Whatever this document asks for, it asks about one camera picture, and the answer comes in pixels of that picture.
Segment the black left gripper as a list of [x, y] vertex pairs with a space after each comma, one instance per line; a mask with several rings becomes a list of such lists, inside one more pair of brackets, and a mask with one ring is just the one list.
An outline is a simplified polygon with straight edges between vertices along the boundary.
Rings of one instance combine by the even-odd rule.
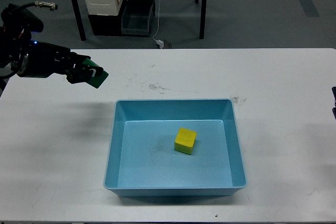
[[[26, 78], [47, 78], [54, 73], [66, 73], [71, 84], [86, 83], [93, 76], [93, 70], [88, 66], [89, 60], [90, 56], [71, 52], [63, 46], [31, 41], [17, 75]], [[74, 67], [66, 72], [67, 66]]]

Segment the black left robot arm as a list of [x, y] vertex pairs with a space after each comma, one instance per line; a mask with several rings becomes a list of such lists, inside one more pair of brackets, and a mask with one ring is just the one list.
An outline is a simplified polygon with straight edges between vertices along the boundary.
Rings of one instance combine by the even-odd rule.
[[55, 3], [36, 1], [25, 5], [9, 4], [1, 13], [1, 79], [14, 75], [24, 78], [66, 77], [71, 84], [87, 83], [99, 88], [108, 73], [89, 56], [69, 48], [32, 40], [32, 33], [42, 32], [43, 22], [28, 10], [30, 7], [56, 10]]

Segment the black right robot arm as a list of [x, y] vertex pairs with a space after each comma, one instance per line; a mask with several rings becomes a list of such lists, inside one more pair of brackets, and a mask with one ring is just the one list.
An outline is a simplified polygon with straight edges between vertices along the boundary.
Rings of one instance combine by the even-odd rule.
[[334, 118], [336, 119], [336, 87], [332, 87], [332, 94], [333, 94], [333, 97], [334, 97], [334, 105], [333, 105], [333, 108], [332, 108], [332, 113], [334, 115]]

